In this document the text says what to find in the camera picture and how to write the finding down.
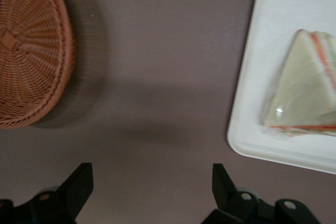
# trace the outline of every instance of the woven basket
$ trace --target woven basket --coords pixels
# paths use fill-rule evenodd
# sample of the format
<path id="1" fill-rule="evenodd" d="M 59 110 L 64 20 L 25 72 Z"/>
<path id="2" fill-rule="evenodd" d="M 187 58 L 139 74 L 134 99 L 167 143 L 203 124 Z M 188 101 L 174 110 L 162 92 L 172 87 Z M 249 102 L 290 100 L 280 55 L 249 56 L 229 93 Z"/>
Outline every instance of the woven basket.
<path id="1" fill-rule="evenodd" d="M 0 0 L 0 128 L 27 126 L 46 115 L 74 61 L 64 0 Z"/>

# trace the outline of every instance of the screw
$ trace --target screw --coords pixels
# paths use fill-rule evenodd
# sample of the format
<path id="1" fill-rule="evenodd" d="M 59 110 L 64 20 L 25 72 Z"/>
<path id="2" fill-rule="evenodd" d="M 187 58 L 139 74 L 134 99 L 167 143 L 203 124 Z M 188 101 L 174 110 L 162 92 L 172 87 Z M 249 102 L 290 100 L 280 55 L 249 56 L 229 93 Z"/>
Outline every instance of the screw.
<path id="1" fill-rule="evenodd" d="M 285 202 L 284 202 L 284 205 L 285 205 L 288 209 L 291 209 L 291 210 L 295 210 L 295 209 L 296 209 L 296 205 L 295 205 L 293 202 L 285 201 Z"/>
<path id="2" fill-rule="evenodd" d="M 243 200 L 252 200 L 251 195 L 247 193 L 241 194 L 241 197 L 243 198 Z"/>
<path id="3" fill-rule="evenodd" d="M 50 195 L 49 194 L 43 194 L 40 196 L 40 200 L 47 200 L 50 198 Z"/>

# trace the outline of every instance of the plastic wrap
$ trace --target plastic wrap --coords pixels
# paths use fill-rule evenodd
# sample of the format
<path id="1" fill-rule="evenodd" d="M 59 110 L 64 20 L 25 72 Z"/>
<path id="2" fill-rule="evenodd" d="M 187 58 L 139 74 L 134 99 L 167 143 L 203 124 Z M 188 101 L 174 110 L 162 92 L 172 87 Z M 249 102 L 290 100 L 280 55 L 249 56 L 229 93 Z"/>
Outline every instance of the plastic wrap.
<path id="1" fill-rule="evenodd" d="M 263 114 L 288 135 L 336 135 L 336 39 L 299 30 Z"/>

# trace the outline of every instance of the tabletop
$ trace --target tabletop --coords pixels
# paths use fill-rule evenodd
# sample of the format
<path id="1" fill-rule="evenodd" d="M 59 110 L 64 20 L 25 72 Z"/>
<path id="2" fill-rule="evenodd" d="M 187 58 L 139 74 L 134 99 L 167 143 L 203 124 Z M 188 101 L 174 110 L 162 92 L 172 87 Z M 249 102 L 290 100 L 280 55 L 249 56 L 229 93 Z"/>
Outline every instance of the tabletop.
<path id="1" fill-rule="evenodd" d="M 254 0 L 65 0 L 77 65 L 40 122 L 0 130 L 0 198 L 15 205 L 92 162 L 79 224 L 201 223 L 212 164 L 274 204 L 332 224 L 336 176 L 241 156 L 228 145 Z"/>

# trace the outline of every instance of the white tray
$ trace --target white tray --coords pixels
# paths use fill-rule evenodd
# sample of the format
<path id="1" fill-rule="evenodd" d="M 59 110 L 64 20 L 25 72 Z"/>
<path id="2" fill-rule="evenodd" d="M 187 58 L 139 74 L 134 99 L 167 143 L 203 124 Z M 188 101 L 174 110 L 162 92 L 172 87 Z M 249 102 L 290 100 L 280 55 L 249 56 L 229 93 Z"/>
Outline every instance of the white tray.
<path id="1" fill-rule="evenodd" d="M 260 125 L 269 86 L 298 29 L 336 36 L 336 0 L 256 0 L 228 130 L 244 156 L 336 174 L 336 137 L 278 138 Z"/>

